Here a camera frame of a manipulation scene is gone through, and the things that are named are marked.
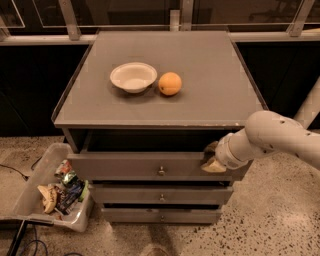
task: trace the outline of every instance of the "black wall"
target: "black wall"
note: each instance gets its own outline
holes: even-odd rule
[[[87,47],[0,47],[0,136],[62,134],[51,115]]]
[[[270,110],[294,117],[320,76],[320,42],[238,43]],[[320,128],[320,115],[310,127]]]

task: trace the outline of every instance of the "drawer handle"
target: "drawer handle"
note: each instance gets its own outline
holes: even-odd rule
[[[163,166],[160,166],[158,174],[159,176],[164,176],[166,174],[166,171],[164,170]]]
[[[164,201],[166,201],[166,199],[164,198],[164,194],[161,194],[161,195],[160,195],[160,198],[159,198],[159,200],[160,200],[161,202],[164,202]]]

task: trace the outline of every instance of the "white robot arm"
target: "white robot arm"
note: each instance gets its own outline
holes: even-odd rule
[[[275,152],[292,154],[320,170],[320,134],[271,111],[253,113],[245,128],[220,139],[215,156],[202,168],[208,172],[238,169],[250,160]]]

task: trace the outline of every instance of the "bin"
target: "bin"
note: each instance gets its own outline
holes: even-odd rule
[[[38,185],[58,183],[54,176],[55,170],[64,159],[67,159],[67,155],[70,153],[72,153],[72,150],[68,144],[53,143],[49,146],[14,206],[14,217],[20,220],[66,227],[77,232],[86,230],[94,204],[89,191],[84,200],[78,202],[69,215],[63,215],[62,220],[57,220],[43,212],[42,195],[37,188]]]

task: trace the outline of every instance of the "speckled floor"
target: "speckled floor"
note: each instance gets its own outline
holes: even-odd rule
[[[0,138],[0,164],[32,175],[31,165],[51,143],[62,140]],[[11,218],[25,181],[2,167],[0,175],[0,219]],[[37,233],[49,255],[320,255],[320,171],[279,153],[255,160],[234,190],[221,219],[211,226],[111,226],[94,206],[84,233],[39,226]],[[13,234],[0,231],[0,255],[6,255]],[[33,236],[28,228],[21,248]],[[37,255],[45,255],[40,247]]]

